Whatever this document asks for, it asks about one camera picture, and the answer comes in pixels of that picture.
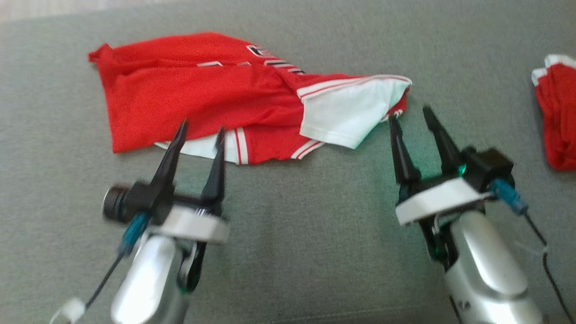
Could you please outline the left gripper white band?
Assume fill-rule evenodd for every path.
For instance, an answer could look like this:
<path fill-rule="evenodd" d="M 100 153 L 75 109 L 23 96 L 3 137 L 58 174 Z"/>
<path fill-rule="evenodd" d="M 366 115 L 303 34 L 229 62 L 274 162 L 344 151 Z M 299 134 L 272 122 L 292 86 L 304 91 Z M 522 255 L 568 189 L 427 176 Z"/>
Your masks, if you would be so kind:
<path fill-rule="evenodd" d="M 169 144 L 150 186 L 156 192 L 173 186 L 179 154 L 186 141 L 187 119 L 181 123 Z M 225 193 L 225 129 L 216 137 L 216 155 L 201 197 L 168 192 L 152 211 L 148 235 L 159 234 L 173 239 L 224 244 L 228 241 L 229 223 L 222 217 Z"/>

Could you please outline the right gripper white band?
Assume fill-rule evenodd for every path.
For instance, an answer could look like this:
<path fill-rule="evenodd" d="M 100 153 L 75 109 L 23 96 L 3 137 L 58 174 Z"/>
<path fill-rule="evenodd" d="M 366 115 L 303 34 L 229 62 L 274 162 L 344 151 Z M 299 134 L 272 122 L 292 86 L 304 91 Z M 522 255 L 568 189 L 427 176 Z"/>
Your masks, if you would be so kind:
<path fill-rule="evenodd" d="M 442 174 L 462 175 L 465 162 L 458 146 L 430 106 L 423 107 L 423 116 L 436 141 Z M 430 216 L 453 212 L 492 197 L 490 191 L 480 192 L 460 176 L 451 179 L 439 178 L 439 182 L 419 182 L 420 171 L 414 166 L 403 141 L 397 117 L 391 115 L 388 123 L 396 182 L 401 183 L 396 205 L 396 217 L 401 226 L 408 226 Z"/>

